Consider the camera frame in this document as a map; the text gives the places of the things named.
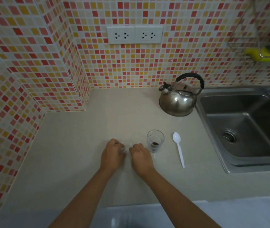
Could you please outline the person's left hand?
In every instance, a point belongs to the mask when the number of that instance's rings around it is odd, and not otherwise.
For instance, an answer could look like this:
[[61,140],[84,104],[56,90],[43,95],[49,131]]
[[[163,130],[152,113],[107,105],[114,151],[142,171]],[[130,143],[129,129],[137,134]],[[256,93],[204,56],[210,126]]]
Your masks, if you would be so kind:
[[124,147],[124,144],[120,143],[117,139],[108,141],[101,155],[100,169],[114,174],[126,157]]

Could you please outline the person's right hand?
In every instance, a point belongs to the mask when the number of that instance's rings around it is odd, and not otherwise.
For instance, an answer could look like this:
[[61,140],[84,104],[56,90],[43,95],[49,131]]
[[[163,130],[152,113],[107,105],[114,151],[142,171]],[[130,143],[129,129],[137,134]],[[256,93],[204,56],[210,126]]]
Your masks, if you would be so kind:
[[142,152],[136,152],[134,155],[131,155],[131,158],[134,171],[143,180],[156,171],[152,155],[147,148]]

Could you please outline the small clear plastic sachet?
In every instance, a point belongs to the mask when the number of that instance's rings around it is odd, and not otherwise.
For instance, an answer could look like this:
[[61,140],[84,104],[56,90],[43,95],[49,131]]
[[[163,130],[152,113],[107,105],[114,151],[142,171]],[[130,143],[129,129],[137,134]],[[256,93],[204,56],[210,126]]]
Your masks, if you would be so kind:
[[133,147],[134,141],[133,140],[123,140],[121,143],[124,145],[120,148],[120,153],[130,154],[129,148]]

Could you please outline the person's right forearm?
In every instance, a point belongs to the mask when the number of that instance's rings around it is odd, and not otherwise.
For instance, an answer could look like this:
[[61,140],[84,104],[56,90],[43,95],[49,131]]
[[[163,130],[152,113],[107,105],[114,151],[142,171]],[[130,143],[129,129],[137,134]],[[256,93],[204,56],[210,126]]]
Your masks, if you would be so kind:
[[175,228],[221,228],[155,168],[135,172],[152,190]]

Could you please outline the person's left forearm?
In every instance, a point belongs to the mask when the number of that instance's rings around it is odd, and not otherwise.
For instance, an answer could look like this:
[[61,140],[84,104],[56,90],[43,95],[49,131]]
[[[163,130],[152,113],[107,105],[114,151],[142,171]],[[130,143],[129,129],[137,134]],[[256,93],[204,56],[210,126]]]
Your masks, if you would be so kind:
[[103,191],[118,166],[102,166],[47,228],[89,228]]

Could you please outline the clear drinking glass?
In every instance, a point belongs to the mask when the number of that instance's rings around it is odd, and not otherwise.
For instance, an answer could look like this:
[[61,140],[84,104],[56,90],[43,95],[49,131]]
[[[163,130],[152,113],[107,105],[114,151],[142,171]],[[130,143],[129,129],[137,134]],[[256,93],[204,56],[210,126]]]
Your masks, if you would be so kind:
[[[147,148],[152,153],[158,151],[164,142],[164,134],[159,130],[150,130],[147,133],[146,138],[147,138]],[[157,149],[152,149],[150,146],[151,142],[157,142],[159,144],[159,147]]]

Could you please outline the white plastic spoon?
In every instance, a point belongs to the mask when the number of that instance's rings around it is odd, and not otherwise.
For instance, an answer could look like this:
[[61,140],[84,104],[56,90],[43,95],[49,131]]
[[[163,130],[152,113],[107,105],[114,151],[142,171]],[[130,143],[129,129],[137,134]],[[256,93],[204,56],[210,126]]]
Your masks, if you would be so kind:
[[182,153],[182,149],[181,149],[181,146],[180,146],[181,137],[180,137],[179,133],[177,133],[177,132],[174,132],[174,133],[173,133],[173,141],[174,141],[174,142],[176,143],[176,145],[177,145],[182,168],[185,168],[185,163],[184,163],[183,153]]

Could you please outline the round sink drain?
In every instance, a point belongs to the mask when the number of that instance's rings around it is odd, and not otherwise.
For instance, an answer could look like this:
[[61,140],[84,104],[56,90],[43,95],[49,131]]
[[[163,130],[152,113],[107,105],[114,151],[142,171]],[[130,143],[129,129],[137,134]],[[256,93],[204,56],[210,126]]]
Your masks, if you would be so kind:
[[231,129],[225,129],[221,133],[223,139],[225,139],[229,143],[237,142],[237,134]]

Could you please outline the stainless steel sink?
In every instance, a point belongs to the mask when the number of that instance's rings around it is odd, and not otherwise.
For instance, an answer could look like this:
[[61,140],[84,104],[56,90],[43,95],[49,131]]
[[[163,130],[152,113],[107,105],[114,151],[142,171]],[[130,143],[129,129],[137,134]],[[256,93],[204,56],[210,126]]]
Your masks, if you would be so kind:
[[[270,95],[266,88],[207,89],[196,109],[226,173],[270,171]],[[231,129],[237,142],[221,133]]]

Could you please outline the yellow and green sponge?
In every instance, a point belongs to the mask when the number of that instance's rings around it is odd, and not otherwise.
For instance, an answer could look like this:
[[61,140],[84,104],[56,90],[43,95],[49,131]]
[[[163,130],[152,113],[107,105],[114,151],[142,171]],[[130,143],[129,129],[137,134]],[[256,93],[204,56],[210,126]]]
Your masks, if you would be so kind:
[[244,53],[247,57],[254,62],[270,62],[270,45],[267,45],[261,49],[258,48],[246,48]]

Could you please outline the white double wall socket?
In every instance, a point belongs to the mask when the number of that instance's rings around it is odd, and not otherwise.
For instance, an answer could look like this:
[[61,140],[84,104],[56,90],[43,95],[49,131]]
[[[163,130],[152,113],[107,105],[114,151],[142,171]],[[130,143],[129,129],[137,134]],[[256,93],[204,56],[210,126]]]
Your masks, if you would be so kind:
[[107,26],[108,43],[117,44],[135,44],[135,26]]
[[135,26],[135,44],[160,44],[162,42],[162,25]]

